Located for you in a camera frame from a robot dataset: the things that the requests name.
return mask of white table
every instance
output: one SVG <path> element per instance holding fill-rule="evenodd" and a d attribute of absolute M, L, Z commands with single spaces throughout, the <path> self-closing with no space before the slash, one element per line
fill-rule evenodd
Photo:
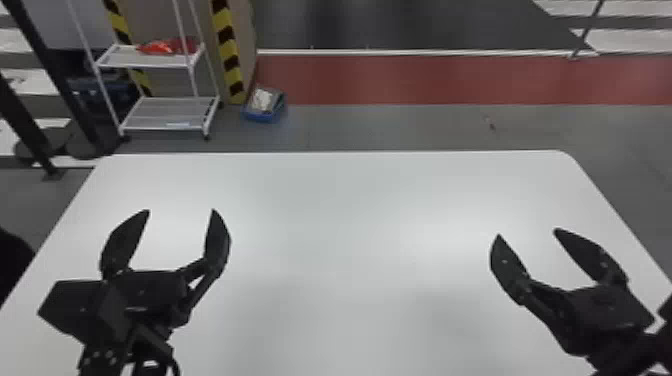
<path fill-rule="evenodd" d="M 109 232 L 152 216 L 135 268 L 198 258 L 210 208 L 228 269 L 172 337 L 185 376 L 584 375 L 500 289 L 502 233 L 534 277 L 590 284 L 552 235 L 601 244 L 650 310 L 672 291 L 560 152 L 115 156 L 93 171 L 0 312 L 0 374 L 72 375 L 82 349 L 36 315 L 56 280 L 97 278 Z"/>

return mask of black pole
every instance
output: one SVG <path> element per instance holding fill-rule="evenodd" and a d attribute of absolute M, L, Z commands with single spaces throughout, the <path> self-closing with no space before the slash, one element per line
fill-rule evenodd
<path fill-rule="evenodd" d="M 42 166 L 48 177 L 59 175 L 59 170 L 51 163 L 47 150 L 51 148 L 49 140 L 35 124 L 26 107 L 0 73 L 0 113 L 9 126 L 26 144 L 35 160 Z"/>
<path fill-rule="evenodd" d="M 579 44 L 576 46 L 576 49 L 574 49 L 574 52 L 569 56 L 569 60 L 576 60 L 577 56 L 579 55 L 579 52 L 583 48 L 583 45 L 586 43 L 586 38 L 588 38 L 588 33 L 590 33 L 590 30 L 593 29 L 593 26 L 595 26 L 595 21 L 597 21 L 597 16 L 600 15 L 600 11 L 602 10 L 602 6 L 604 5 L 604 2 L 606 0 L 597 0 L 597 4 L 595 4 L 595 8 L 593 9 L 593 13 L 590 15 L 590 18 L 588 19 L 588 24 L 586 27 L 583 29 L 583 32 L 581 33 L 581 36 L 579 37 Z"/>
<path fill-rule="evenodd" d="M 37 58 L 44 66 L 44 69 L 47 71 L 47 74 L 49 74 L 51 81 L 54 82 L 56 89 L 58 89 L 58 92 L 63 97 L 65 104 L 70 109 L 72 117 L 79 125 L 79 128 L 82 130 L 82 133 L 84 133 L 86 139 L 91 144 L 93 144 L 96 147 L 96 149 L 98 149 L 100 155 L 103 155 L 105 152 L 104 146 L 102 140 L 98 136 L 98 133 L 96 132 L 93 126 L 91 118 L 81 108 L 74 94 L 72 94 L 70 86 L 68 86 L 68 83 L 65 80 L 65 75 L 63 74 L 62 69 L 56 62 L 54 62 L 51 54 L 49 53 L 49 50 L 47 49 L 47 46 L 44 44 L 44 41 L 40 37 L 40 34 L 37 32 L 35 25 L 33 25 L 33 22 L 30 20 L 28 12 L 26 12 L 26 9 L 24 8 L 22 1 L 21 0 L 1 0 L 1 1 L 5 5 L 5 8 L 7 8 L 9 13 L 12 15 L 12 18 L 14 18 L 14 22 L 16 23 L 16 25 L 21 29 L 23 36 L 26 38 L 26 40 L 30 44 L 30 47 L 33 49 L 33 52 L 35 53 L 35 55 L 37 55 Z"/>

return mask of stand base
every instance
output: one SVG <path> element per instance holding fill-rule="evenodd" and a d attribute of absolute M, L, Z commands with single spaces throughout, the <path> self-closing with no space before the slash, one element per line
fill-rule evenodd
<path fill-rule="evenodd" d="M 47 137 L 48 145 L 44 147 L 44 153 L 48 158 L 55 155 L 65 154 L 65 145 L 72 137 L 72 131 L 68 127 L 64 128 L 44 128 L 42 132 Z M 14 145 L 14 156 L 22 163 L 32 164 L 35 162 L 35 157 L 30 149 L 23 141 L 19 141 Z"/>
<path fill-rule="evenodd" d="M 65 175 L 66 171 L 66 169 L 59 168 L 58 171 L 56 171 L 54 174 L 44 174 L 42 181 L 59 181 L 63 178 L 63 175 Z"/>
<path fill-rule="evenodd" d="M 81 131 L 75 131 L 72 138 L 65 145 L 65 150 L 71 157 L 82 161 L 100 158 L 113 154 L 122 142 L 116 129 L 112 126 L 96 127 L 102 145 L 93 145 Z"/>

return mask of white floor marking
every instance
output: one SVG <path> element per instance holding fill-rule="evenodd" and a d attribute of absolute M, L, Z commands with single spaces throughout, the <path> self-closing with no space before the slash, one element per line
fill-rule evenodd
<path fill-rule="evenodd" d="M 32 52 L 30 45 L 19 29 L 0 29 L 0 52 Z"/>
<path fill-rule="evenodd" d="M 576 35 L 581 31 L 572 30 Z M 672 52 L 672 30 L 595 29 L 588 34 L 587 43 L 598 52 Z"/>
<path fill-rule="evenodd" d="M 36 119 L 35 122 L 40 128 L 65 127 L 70 122 L 70 119 Z M 13 156 L 14 144 L 16 144 L 17 141 L 19 141 L 19 137 L 14 133 L 14 130 L 12 130 L 9 124 L 7 124 L 7 121 L 0 120 L 0 156 Z"/>
<path fill-rule="evenodd" d="M 588 16 L 596 0 L 536 0 L 535 3 L 554 16 Z M 672 17 L 670 0 L 607 0 L 600 11 L 607 17 Z"/>
<path fill-rule="evenodd" d="M 70 168 L 70 167 L 96 167 L 98 162 L 100 162 L 103 158 L 96 158 L 96 159 L 91 159 L 88 161 L 82 161 L 79 159 L 75 159 L 73 157 L 67 156 L 67 155 L 58 155 L 56 157 L 51 158 L 51 163 L 54 164 L 56 167 L 62 167 L 62 168 Z M 40 167 L 38 163 L 34 163 L 33 167 Z"/>
<path fill-rule="evenodd" d="M 16 94 L 59 95 L 44 69 L 0 69 Z"/>

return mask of hazard stripe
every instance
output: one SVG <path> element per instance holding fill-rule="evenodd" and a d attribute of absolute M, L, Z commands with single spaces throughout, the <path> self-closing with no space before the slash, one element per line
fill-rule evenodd
<path fill-rule="evenodd" d="M 128 28 L 126 19 L 121 13 L 119 4 L 116 0 L 103 0 L 103 5 L 107 10 L 107 18 L 112 25 L 114 34 L 117 36 L 117 40 L 122 44 L 133 44 L 131 39 L 131 31 Z M 135 82 L 142 93 L 148 97 L 152 96 L 151 85 L 149 84 L 149 77 L 142 69 L 131 69 L 131 79 Z"/>
<path fill-rule="evenodd" d="M 238 44 L 233 31 L 233 18 L 227 0 L 211 0 L 212 23 L 217 35 L 219 57 L 222 59 L 224 79 L 229 89 L 229 101 L 242 104 L 245 101 L 245 83 L 240 69 Z"/>

